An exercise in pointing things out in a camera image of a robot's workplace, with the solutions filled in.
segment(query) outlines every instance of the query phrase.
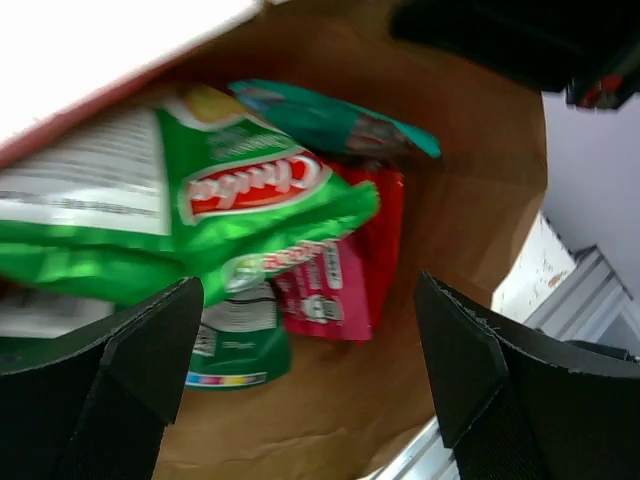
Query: brown cardboard surface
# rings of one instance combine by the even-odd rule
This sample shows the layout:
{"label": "brown cardboard surface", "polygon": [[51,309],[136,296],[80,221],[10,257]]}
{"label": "brown cardboard surface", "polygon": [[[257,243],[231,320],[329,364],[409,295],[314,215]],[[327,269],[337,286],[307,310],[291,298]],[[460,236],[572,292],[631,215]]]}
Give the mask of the brown cardboard surface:
{"label": "brown cardboard surface", "polygon": [[403,164],[401,254],[375,338],[345,345],[294,336],[285,377],[244,391],[186,391],[155,480],[346,480],[386,462],[433,415],[412,300],[419,270],[488,304],[513,263],[546,188],[540,95],[454,55],[387,38],[394,3],[273,7],[0,152],[0,164],[20,158],[160,75],[214,86],[248,77],[294,83],[441,142],[442,158]]}

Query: red logo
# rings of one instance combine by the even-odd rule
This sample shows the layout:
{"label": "red logo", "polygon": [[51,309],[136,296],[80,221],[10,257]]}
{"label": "red logo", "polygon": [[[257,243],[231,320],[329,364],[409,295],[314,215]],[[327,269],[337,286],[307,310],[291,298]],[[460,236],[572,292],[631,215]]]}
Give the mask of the red logo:
{"label": "red logo", "polygon": [[277,208],[315,190],[327,170],[327,166],[308,152],[209,170],[189,182],[189,211],[198,217]]}

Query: pink package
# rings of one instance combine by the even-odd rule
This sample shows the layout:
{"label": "pink package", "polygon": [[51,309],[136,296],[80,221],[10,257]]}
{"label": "pink package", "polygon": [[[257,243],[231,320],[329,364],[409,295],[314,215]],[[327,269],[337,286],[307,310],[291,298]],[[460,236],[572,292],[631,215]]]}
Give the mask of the pink package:
{"label": "pink package", "polygon": [[284,326],[329,340],[371,339],[362,261],[353,235],[313,260],[278,275]]}

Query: red package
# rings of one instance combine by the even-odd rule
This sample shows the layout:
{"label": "red package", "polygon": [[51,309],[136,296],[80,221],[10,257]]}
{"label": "red package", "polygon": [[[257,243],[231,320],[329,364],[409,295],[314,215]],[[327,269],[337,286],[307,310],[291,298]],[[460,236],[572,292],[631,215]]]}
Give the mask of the red package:
{"label": "red package", "polygon": [[313,261],[276,278],[287,330],[330,340],[371,338],[395,275],[404,184],[397,170],[367,170],[329,162],[351,185],[375,183],[380,210]]}

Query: rainbow color strip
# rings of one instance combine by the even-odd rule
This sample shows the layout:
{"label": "rainbow color strip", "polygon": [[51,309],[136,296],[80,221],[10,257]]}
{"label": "rainbow color strip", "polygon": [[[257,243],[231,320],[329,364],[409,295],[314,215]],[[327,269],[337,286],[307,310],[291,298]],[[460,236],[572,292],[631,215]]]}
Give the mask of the rainbow color strip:
{"label": "rainbow color strip", "polygon": [[200,388],[225,388],[225,387],[246,387],[257,385],[267,381],[267,372],[251,373],[249,375],[200,375],[198,373],[187,373],[187,387]]}

